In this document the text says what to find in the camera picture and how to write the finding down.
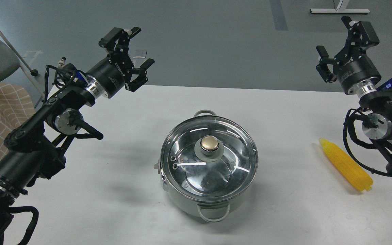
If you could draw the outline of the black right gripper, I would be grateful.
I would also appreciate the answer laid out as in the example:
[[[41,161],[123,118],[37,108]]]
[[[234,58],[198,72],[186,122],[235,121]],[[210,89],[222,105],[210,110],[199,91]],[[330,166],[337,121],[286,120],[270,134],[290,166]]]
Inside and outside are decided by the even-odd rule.
[[[370,22],[353,21],[349,16],[342,16],[341,20],[347,28],[345,45],[334,58],[329,57],[324,46],[316,46],[320,57],[316,70],[324,82],[339,82],[345,94],[353,95],[356,85],[376,85],[381,80],[380,73],[366,55],[366,51],[377,46],[380,40]],[[328,65],[333,65],[333,72]]]

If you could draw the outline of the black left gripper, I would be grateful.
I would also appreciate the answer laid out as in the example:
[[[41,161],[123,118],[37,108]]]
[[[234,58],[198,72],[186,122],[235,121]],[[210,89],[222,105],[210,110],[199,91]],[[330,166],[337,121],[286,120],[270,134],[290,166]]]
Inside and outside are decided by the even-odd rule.
[[[88,71],[88,82],[98,86],[101,95],[107,99],[122,88],[135,92],[148,82],[147,69],[154,64],[154,59],[147,59],[140,68],[134,68],[129,56],[130,40],[139,32],[140,27],[133,27],[129,31],[112,28],[98,42],[106,50],[107,57]]]

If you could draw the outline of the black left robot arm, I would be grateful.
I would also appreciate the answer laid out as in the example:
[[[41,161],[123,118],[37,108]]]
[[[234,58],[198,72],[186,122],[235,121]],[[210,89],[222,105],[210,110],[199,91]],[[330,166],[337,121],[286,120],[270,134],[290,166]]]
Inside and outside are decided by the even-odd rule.
[[[46,66],[45,85],[53,69],[53,84],[59,90],[46,97],[42,107],[4,140],[9,152],[0,161],[0,245],[14,214],[32,214],[21,245],[26,245],[34,233],[37,208],[13,207],[19,195],[28,193],[26,187],[33,186],[39,177],[50,179],[64,169],[64,154],[75,138],[104,138],[84,121],[81,107],[92,107],[100,96],[110,99],[122,88],[135,92],[148,82],[147,69],[154,60],[147,59],[137,68],[129,56],[130,40],[140,31],[139,27],[128,31],[113,28],[98,43],[107,56],[87,72],[65,63],[65,58],[57,67]]]

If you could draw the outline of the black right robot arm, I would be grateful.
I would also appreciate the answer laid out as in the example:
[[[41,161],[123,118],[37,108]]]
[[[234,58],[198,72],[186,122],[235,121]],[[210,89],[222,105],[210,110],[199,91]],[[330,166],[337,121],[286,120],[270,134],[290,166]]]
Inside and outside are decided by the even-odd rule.
[[[316,70],[326,83],[339,82],[347,95],[357,95],[359,107],[350,109],[343,124],[343,143],[347,153],[353,153],[349,137],[365,149],[376,149],[386,159],[382,172],[358,162],[372,174],[392,177],[392,78],[379,87],[381,75],[366,51],[380,42],[372,24],[341,18],[347,28],[344,47],[333,58],[324,46],[317,46],[319,63]]]

